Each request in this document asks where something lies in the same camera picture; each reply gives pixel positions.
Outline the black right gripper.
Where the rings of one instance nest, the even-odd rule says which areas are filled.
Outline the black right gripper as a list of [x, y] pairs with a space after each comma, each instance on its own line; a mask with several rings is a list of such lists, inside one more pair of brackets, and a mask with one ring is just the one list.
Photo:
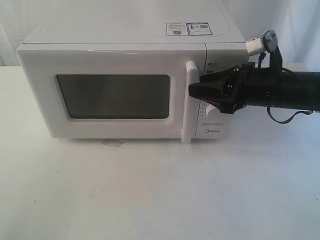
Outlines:
[[[208, 73], [199, 77], [199, 83], [188, 86], [189, 96], [198, 100], [219, 102], [222, 114], [234, 114], [247, 106], [258, 104], [247, 96], [247, 78], [255, 68], [254, 62]], [[222, 88], [214, 83], [221, 81]]]

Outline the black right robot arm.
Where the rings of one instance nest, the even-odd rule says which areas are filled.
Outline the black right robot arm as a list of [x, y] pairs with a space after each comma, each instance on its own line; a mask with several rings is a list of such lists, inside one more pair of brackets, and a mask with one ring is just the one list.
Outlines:
[[198, 83], [189, 85], [188, 92], [223, 114], [234, 114], [245, 106], [319, 111], [320, 74], [276, 72], [246, 64], [202, 75]]

